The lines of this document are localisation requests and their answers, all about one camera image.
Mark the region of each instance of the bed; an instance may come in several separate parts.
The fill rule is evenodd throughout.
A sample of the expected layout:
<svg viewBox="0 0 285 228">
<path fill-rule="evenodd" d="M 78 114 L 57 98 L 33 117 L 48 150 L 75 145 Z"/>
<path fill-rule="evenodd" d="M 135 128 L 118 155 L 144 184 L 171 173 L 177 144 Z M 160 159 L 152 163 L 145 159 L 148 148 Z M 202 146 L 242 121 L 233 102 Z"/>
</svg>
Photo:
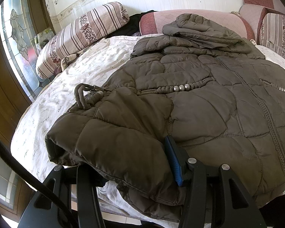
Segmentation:
<svg viewBox="0 0 285 228">
<path fill-rule="evenodd" d="M 44 138 L 53 123 L 75 103 L 74 88 L 78 83 L 101 86 L 108 77 L 130 58 L 136 42 L 142 37 L 117 36 L 102 39 L 90 47 L 63 71 L 38 96 L 22 116 L 11 143 L 12 155 L 37 179 L 44 181 L 55 166 L 49 161 Z M 268 60 L 285 69 L 285 59 L 264 46 L 257 46 Z M 164 227 L 177 227 L 170 221 L 148 218 L 125 202 L 116 183 L 109 181 L 97 193 L 102 210 L 155 222 Z"/>
</svg>

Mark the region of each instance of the striped floral fabric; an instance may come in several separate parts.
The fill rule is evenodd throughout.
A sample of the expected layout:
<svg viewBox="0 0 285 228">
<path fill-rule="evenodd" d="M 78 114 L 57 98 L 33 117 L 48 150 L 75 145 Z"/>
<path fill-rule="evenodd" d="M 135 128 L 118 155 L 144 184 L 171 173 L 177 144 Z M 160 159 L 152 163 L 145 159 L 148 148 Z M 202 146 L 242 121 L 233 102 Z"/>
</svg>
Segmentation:
<svg viewBox="0 0 285 228">
<path fill-rule="evenodd" d="M 285 59 L 285 15 L 266 14 L 260 29 L 260 44 Z"/>
<path fill-rule="evenodd" d="M 49 78 L 60 66 L 61 59 L 75 54 L 129 22 L 125 8 L 110 2 L 85 13 L 66 26 L 40 52 L 36 72 Z"/>
</svg>

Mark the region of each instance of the quilted jacket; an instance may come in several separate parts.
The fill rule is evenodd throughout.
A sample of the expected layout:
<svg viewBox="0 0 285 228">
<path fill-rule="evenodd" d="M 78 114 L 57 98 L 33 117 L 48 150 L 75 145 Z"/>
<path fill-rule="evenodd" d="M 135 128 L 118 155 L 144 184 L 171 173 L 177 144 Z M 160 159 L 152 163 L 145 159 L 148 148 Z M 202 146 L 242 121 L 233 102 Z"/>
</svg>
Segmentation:
<svg viewBox="0 0 285 228">
<path fill-rule="evenodd" d="M 46 135 L 52 162 L 87 163 L 118 183 L 141 213 L 178 221 L 165 136 L 204 164 L 229 164 L 259 207 L 285 190 L 285 70 L 247 39 L 195 14 L 140 39 L 102 89 L 77 102 Z"/>
</svg>

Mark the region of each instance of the metal screw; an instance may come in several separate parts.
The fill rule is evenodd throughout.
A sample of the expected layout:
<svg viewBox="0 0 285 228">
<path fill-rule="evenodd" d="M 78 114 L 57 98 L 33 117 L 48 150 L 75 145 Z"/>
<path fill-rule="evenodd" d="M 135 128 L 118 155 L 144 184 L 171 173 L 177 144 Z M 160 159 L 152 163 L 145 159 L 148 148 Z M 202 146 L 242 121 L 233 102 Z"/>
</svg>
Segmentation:
<svg viewBox="0 0 285 228">
<path fill-rule="evenodd" d="M 60 171 L 62 169 L 62 165 L 56 165 L 54 167 L 54 171 Z"/>
<path fill-rule="evenodd" d="M 222 169 L 223 170 L 229 170 L 230 166 L 228 164 L 222 164 Z"/>
<path fill-rule="evenodd" d="M 195 164 L 196 163 L 196 159 L 195 158 L 188 158 L 188 163 Z"/>
</svg>

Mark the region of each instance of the zipper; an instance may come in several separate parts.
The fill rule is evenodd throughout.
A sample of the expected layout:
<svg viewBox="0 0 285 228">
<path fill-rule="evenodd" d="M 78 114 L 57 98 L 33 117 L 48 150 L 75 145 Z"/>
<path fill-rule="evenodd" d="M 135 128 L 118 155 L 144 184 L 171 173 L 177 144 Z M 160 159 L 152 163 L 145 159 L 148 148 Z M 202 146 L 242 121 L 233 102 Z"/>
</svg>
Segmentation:
<svg viewBox="0 0 285 228">
<path fill-rule="evenodd" d="M 282 169 L 284 171 L 284 174 L 285 174 L 285 155 L 281 149 L 281 145 L 280 145 L 280 142 L 279 142 L 279 139 L 278 139 L 278 136 L 277 136 L 277 133 L 275 131 L 275 127 L 274 127 L 274 124 L 273 124 L 273 121 L 272 121 L 272 117 L 270 116 L 270 113 L 268 111 L 268 108 L 267 106 L 263 103 L 263 101 L 251 90 L 251 88 L 247 85 L 247 83 L 242 79 L 242 77 L 240 77 L 236 72 L 230 70 L 220 59 L 218 59 L 221 64 L 227 69 L 229 70 L 231 73 L 233 73 L 239 80 L 240 82 L 242 83 L 242 85 L 250 92 L 250 94 L 252 96 L 254 96 L 254 98 L 259 102 L 260 106 L 262 107 L 263 109 L 263 112 L 265 114 L 265 117 L 266 117 L 266 120 L 267 120 L 267 124 L 268 124 L 268 128 L 269 128 L 269 132 L 270 132 L 270 135 L 272 137 L 272 140 L 274 142 L 274 145 L 275 145 L 275 148 L 276 148 L 276 151 L 278 153 L 278 156 L 279 156 L 279 160 L 280 160 L 280 164 L 282 166 Z"/>
</svg>

